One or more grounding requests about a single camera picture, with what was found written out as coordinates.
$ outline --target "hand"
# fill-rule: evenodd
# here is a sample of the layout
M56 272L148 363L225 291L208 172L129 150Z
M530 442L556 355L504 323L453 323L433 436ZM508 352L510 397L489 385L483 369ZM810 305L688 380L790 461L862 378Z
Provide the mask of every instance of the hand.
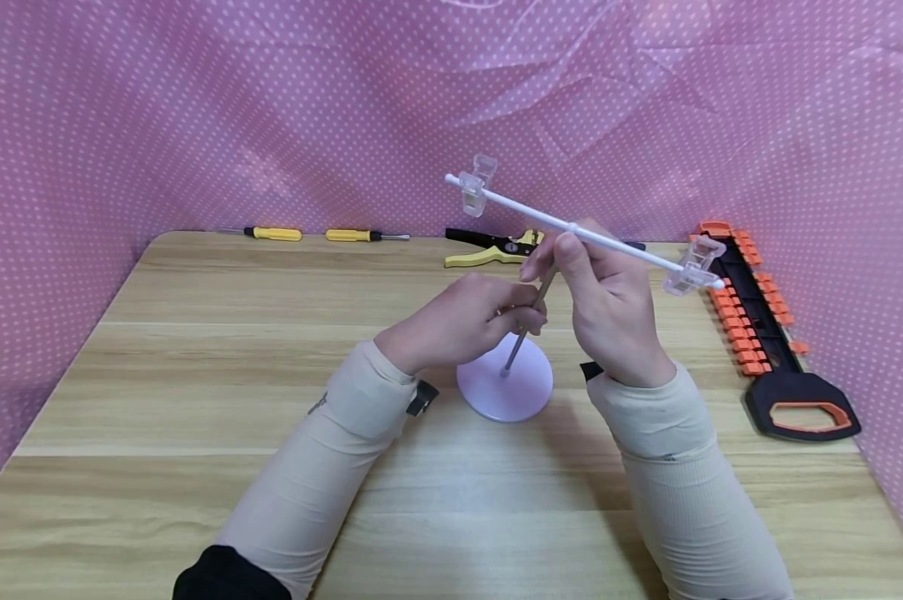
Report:
M578 225L610 235L593 219ZM571 289L578 343L609 377L639 388L657 388L675 377L658 341L645 262L564 232L542 240L521 265L521 280L544 276L552 261Z
M509 331L541 333L544 306L531 308L538 288L470 272L447 287L405 321L375 336L393 365L409 375L426 367L462 365L475 360Z

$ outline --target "stand base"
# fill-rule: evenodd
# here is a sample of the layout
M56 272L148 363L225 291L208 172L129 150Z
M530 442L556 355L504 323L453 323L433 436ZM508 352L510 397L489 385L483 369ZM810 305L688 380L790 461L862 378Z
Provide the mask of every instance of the stand base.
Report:
M509 333L498 345L458 367L458 389L479 415L500 423L516 423L537 415L551 398L551 363L541 348L526 338L508 377L501 376L517 335Z

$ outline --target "metal rod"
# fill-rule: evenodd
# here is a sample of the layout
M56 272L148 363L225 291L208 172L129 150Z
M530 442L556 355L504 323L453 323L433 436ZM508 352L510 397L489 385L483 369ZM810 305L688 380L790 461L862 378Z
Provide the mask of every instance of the metal rod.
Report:
M531 305L533 309L541 309L541 304L545 302L545 295L548 293L548 288L551 287L551 280L555 278L555 273L558 273L558 265L552 264L551 269L548 269L545 277L541 280L541 286L538 288L538 296L535 297L535 302L533 302ZM512 348L512 353L508 355L508 362L506 362L506 366L501 368L501 376L503 378L507 378L508 374L511 372L511 366L512 363L515 362L517 350L521 348L521 343L525 342L527 335L528 327L522 327L521 331L519 331L519 334L517 334L517 340L515 340L515 346Z

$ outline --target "yellow screwdriver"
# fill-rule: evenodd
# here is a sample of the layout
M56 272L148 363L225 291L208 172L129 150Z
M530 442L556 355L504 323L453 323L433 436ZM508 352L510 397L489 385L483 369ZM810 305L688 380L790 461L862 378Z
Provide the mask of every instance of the yellow screwdriver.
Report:
M412 236L386 235L382 232L362 232L358 229L329 229L325 232L325 238L330 242L380 242L381 240L405 240Z
M258 240L282 240L283 242L297 242L302 239L302 233L298 229L285 229L279 227L245 227L243 229L216 229L219 233L243 233L249 238Z

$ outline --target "wood grain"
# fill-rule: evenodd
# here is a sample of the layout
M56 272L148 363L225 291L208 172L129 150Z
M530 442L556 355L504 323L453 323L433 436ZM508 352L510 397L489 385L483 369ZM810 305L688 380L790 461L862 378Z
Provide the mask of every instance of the wood grain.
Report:
M156 240L0 477L0 598L169 598L348 350L460 277L442 259L466 250ZM652 277L661 339L705 394L798 598L903 599L903 532L854 443L756 435L705 299ZM548 311L546 411L488 422L451 372L428 373L441 396L369 476L315 598L665 597L560 278Z

